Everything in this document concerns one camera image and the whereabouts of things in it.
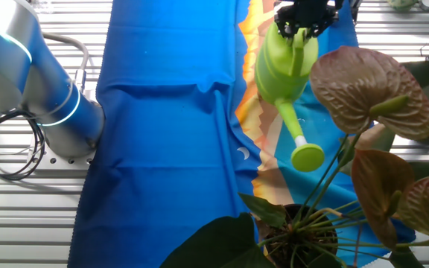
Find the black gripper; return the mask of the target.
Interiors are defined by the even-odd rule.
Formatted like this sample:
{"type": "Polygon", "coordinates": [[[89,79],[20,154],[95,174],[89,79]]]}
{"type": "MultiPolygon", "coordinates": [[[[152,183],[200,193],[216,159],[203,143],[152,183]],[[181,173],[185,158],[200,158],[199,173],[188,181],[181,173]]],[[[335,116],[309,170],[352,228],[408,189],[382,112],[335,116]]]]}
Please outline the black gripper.
{"type": "Polygon", "coordinates": [[[343,0],[278,1],[274,6],[274,22],[284,38],[293,38],[300,23],[313,23],[306,37],[318,37],[338,21],[342,6],[343,0]]]}

